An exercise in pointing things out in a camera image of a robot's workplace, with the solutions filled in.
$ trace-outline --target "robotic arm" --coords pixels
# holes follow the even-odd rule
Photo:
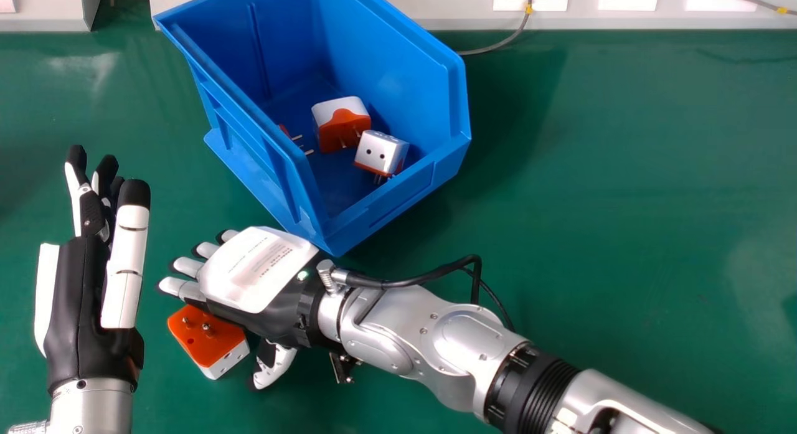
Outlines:
[[[102,159],[89,181],[80,146],[70,148],[64,168],[75,238],[40,247],[34,316],[47,360],[50,417],[12,426],[9,434],[129,433],[143,368],[134,324],[150,190],[116,176],[113,156]]]
[[[481,259],[382,281],[337,267],[304,239],[268,227],[228,230],[221,246],[178,258],[159,289],[262,337],[253,385],[287,371],[297,349],[323,347],[339,383],[367,363],[416,380],[456,411],[506,433],[710,434],[700,423],[594,370],[581,371],[507,329],[478,304],[419,286],[466,269],[478,298]]]

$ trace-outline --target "white wall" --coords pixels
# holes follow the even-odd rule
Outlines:
[[[388,0],[427,29],[514,29],[521,12],[493,11],[493,0]],[[570,0],[567,12],[536,12],[530,29],[797,28],[797,16],[755,12],[687,12],[686,0],[658,0],[654,12],[598,11],[598,0]],[[766,0],[797,9],[797,0]]]

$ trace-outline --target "silver robotic arm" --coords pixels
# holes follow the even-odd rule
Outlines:
[[[147,243],[150,190],[116,176],[105,156],[86,176],[86,153],[72,146],[65,175],[75,238],[42,244],[34,335],[47,360],[49,419],[9,434],[127,434],[143,368],[134,328]]]
[[[268,227],[219,236],[179,258],[159,289],[263,338],[257,389],[287,371],[298,349],[322,347],[339,383],[370,364],[416,380],[456,411],[507,434],[710,434],[712,431],[594,370],[580,371],[506,328],[480,304],[450,303],[419,286],[463,260],[402,281],[337,267],[307,241]],[[274,360],[282,352],[281,360]],[[268,380],[258,381],[258,373]]]

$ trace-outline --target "orange and white plug adapter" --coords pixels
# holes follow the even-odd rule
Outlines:
[[[211,380],[226,374],[250,352],[241,327],[199,308],[185,306],[172,314],[167,324],[182,349]]]
[[[355,148],[364,131],[370,130],[370,115],[359,97],[342,97],[313,105],[313,118],[322,153]]]

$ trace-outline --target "green table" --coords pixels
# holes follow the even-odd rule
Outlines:
[[[529,33],[466,64],[461,173],[348,260],[399,277],[481,253],[544,349],[728,433],[797,432],[797,33]],[[274,221],[203,144],[145,2],[103,6],[92,34],[0,36],[0,78],[0,428],[48,411],[37,246],[70,237],[60,165],[82,143],[152,184],[137,432],[496,432],[376,369],[338,386],[321,351],[260,394],[250,362],[214,382],[183,354],[166,328],[180,306],[153,290],[171,258]],[[464,276],[431,287],[469,294]]]

